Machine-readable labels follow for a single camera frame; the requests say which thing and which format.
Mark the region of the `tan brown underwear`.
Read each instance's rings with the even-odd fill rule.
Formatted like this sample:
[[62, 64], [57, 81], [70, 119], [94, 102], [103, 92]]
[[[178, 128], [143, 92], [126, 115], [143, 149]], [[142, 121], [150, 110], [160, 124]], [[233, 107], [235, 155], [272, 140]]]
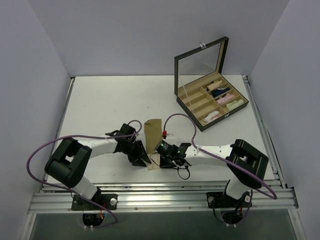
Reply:
[[160, 168], [160, 156], [155, 148], [162, 140], [162, 120], [160, 118], [149, 119], [144, 123], [145, 149], [148, 157], [151, 157], [151, 163], [147, 164], [149, 171]]

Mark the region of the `white underwear pink trim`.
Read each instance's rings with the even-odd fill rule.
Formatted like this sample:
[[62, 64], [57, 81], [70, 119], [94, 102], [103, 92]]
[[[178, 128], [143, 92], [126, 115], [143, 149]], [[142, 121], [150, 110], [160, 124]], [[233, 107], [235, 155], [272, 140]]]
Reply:
[[201, 122], [204, 124], [204, 125], [207, 125], [211, 122], [213, 122], [214, 120], [218, 119], [220, 117], [220, 113], [219, 111], [213, 111], [211, 113], [209, 113], [206, 117], [204, 117]]

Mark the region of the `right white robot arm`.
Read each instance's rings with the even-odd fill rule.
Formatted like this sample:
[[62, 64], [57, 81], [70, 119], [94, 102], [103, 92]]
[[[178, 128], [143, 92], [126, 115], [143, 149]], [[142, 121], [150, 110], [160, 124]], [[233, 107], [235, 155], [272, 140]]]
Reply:
[[233, 173], [222, 193], [223, 203], [234, 206], [245, 192], [260, 189], [269, 163], [268, 157], [243, 139], [233, 144], [198, 146], [182, 143], [180, 146], [161, 140], [155, 147], [165, 161], [177, 166], [210, 165], [227, 167]]

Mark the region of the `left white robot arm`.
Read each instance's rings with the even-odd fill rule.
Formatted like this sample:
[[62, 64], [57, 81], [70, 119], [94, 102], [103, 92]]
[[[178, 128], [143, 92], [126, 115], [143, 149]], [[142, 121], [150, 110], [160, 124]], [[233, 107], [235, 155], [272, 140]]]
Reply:
[[101, 191], [84, 176], [90, 159], [104, 155], [122, 153], [136, 167], [151, 163], [141, 140], [137, 140], [136, 129], [124, 123], [119, 130], [106, 133], [95, 140], [78, 141], [73, 137], [62, 140], [45, 165], [46, 174], [67, 188], [83, 196], [83, 204], [95, 210], [101, 203]]

